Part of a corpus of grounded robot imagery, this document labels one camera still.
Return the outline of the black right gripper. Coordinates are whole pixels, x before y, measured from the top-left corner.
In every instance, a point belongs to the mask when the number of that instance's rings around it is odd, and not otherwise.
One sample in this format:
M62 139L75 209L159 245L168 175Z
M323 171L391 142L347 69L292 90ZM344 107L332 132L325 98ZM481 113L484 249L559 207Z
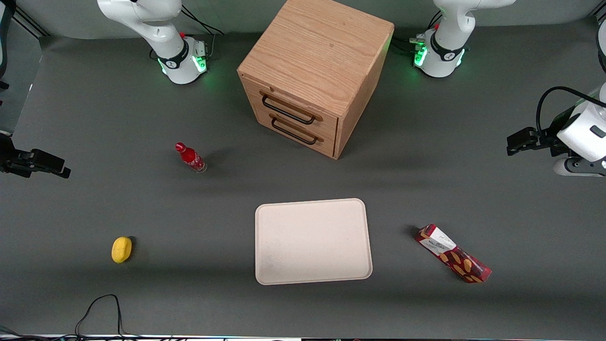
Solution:
M20 177L31 177L32 172L48 172L69 179L71 169L64 166L65 160L39 149L30 151L30 165L22 158L23 151L14 147L11 136L0 134L0 170Z

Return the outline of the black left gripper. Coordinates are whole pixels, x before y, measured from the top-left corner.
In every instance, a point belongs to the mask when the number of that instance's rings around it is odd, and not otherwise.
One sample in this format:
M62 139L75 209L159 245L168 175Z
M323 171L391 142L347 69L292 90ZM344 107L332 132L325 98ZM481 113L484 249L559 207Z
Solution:
M557 133L560 132L564 126L569 122L573 116L575 107L570 107L567 110L556 115L552 120L549 127L541 129L543 137L540 138L540 134L533 127L525 127L519 130L519 133L512 134L507 137L507 155L509 157L519 153L522 149L533 149L540 142L550 148L552 157L565 154L567 157L580 157L575 151L565 145L558 137Z

